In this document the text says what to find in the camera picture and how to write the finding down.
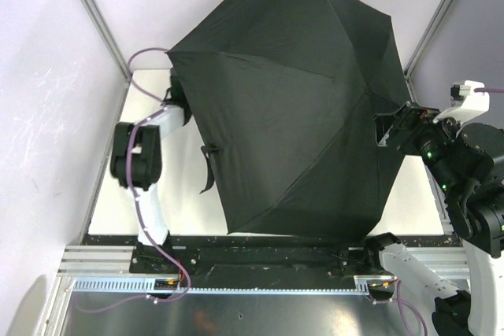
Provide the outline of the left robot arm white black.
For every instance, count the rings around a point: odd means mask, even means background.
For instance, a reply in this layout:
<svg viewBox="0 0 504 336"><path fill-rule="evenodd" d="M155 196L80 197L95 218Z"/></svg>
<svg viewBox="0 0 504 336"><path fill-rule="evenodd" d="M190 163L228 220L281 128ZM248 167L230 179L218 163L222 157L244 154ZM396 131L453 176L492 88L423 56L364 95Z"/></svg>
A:
<svg viewBox="0 0 504 336"><path fill-rule="evenodd" d="M192 116L175 69L160 109L137 123L119 122L113 132L109 163L111 176L130 190L139 225L138 240L145 246L161 246L169 239L158 195L163 168L161 140L185 126Z"/></svg>

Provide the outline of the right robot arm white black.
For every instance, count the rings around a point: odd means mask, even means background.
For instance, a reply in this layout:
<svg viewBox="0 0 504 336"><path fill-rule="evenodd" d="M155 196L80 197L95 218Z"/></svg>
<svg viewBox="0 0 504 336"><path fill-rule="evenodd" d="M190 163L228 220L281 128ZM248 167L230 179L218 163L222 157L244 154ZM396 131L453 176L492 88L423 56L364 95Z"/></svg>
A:
<svg viewBox="0 0 504 336"><path fill-rule="evenodd" d="M365 248L381 268L416 291L439 335L503 333L503 131L464 124L456 109L440 112L407 102L373 117L376 144L419 156L444 193L469 265L470 289L460 290L420 262L392 233Z"/></svg>

